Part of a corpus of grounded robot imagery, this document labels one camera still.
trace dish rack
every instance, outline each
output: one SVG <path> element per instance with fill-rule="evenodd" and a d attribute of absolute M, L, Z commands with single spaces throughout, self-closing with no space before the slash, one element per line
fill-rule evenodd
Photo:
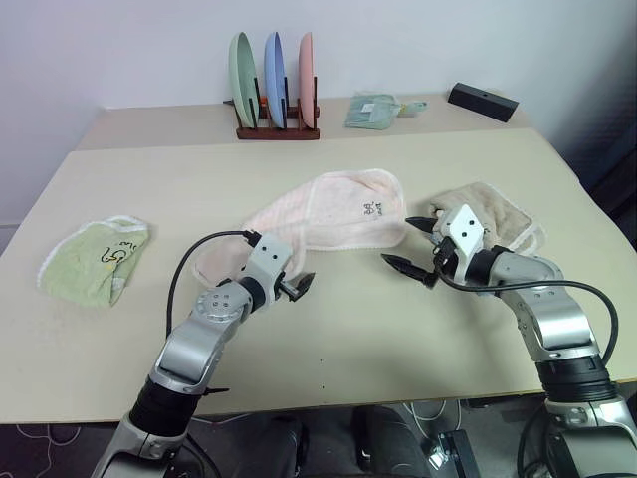
<path fill-rule="evenodd" d="M 255 90 L 257 91 L 257 98 L 259 104 L 254 105 L 252 99 L 249 99 L 250 103 L 250 115 L 252 117 L 252 123 L 255 127 L 245 127 L 241 123 L 241 118 L 237 112 L 237 108 L 232 100 L 224 102 L 226 105 L 231 105 L 235 111 L 237 118 L 236 133 L 239 139 L 278 139 L 278 140 L 310 140 L 320 139 L 320 129 L 317 128 L 317 118 L 320 117 L 320 107 L 317 105 L 317 77 L 314 77 L 314 114 L 313 114 L 313 127 L 307 126 L 302 118 L 301 100 L 297 99 L 295 106 L 290 105 L 288 97 L 288 77 L 285 77 L 286 97 L 281 98 L 281 110 L 286 112 L 283 117 L 283 127 L 276 127 L 272 123 L 270 118 L 270 110 L 268 109 L 268 100 L 259 93 L 259 82 L 255 78 Z M 267 120 L 267 126 L 259 126 L 259 120 Z M 288 126 L 288 120 L 296 120 L 297 124 Z"/>

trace beige towel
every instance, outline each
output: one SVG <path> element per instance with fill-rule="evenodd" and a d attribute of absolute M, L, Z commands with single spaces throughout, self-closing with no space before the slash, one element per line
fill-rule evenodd
<path fill-rule="evenodd" d="M 488 249 L 500 245 L 518 254 L 531 255 L 546 242 L 546 232 L 529 214 L 484 182 L 439 194 L 428 201 L 427 209 L 435 217 L 462 204 L 469 204 L 485 227 L 483 241 Z"/>

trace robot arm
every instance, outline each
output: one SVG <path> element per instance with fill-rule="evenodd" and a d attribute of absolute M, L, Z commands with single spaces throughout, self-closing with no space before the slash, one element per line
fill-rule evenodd
<path fill-rule="evenodd" d="M 583 310 L 560 285 L 567 281 L 559 268 L 547 259 L 520 256 L 503 247 L 483 249 L 483 227 L 467 205 L 438 220 L 407 222 L 432 233 L 438 244 L 435 271 L 384 255 L 392 267 L 430 288 L 441 279 L 459 290 L 495 293 L 514 312 L 546 392 L 556 438 L 549 449 L 557 476 L 637 473 L 637 427 L 610 381 Z M 542 283 L 517 287 L 536 281 Z"/>
<path fill-rule="evenodd" d="M 168 337 L 133 409 L 127 413 L 92 478 L 163 477 L 186 438 L 199 399 L 225 344 L 254 311 L 286 293 L 295 301 L 313 274 L 297 287 L 283 281 L 292 248 L 274 235 L 246 232 L 254 251 L 236 280 L 202 293 L 190 316 Z"/>

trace green plate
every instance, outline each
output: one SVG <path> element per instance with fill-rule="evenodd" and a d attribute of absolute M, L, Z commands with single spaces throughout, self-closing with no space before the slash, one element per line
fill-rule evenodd
<path fill-rule="evenodd" d="M 246 127 L 255 127 L 250 113 L 250 99 L 255 109 L 255 118 L 259 117 L 259 99 L 255 88 L 255 60 L 252 56 L 250 42 L 245 33 L 241 32 L 234 36 L 230 42 L 230 88 L 232 90 L 232 100 L 241 119 L 241 123 Z"/>

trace plate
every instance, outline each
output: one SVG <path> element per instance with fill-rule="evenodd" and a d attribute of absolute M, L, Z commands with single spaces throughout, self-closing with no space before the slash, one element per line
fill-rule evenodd
<path fill-rule="evenodd" d="M 229 57 L 230 89 L 232 100 L 237 109 L 241 123 L 246 127 L 255 127 L 250 113 L 250 99 L 255 109 L 255 118 L 259 117 L 259 99 L 255 88 L 255 59 L 252 56 L 250 42 L 245 33 L 234 36 L 230 42 Z"/>
<path fill-rule="evenodd" d="M 271 34 L 266 42 L 264 66 L 270 117 L 276 126 L 283 127 L 283 115 L 286 112 L 281 108 L 281 99 L 286 97 L 286 71 L 283 65 L 281 39 L 277 32 Z"/>
<path fill-rule="evenodd" d="M 303 121 L 309 127 L 315 127 L 315 72 L 312 62 L 312 33 L 307 32 L 299 48 L 299 91 Z"/>

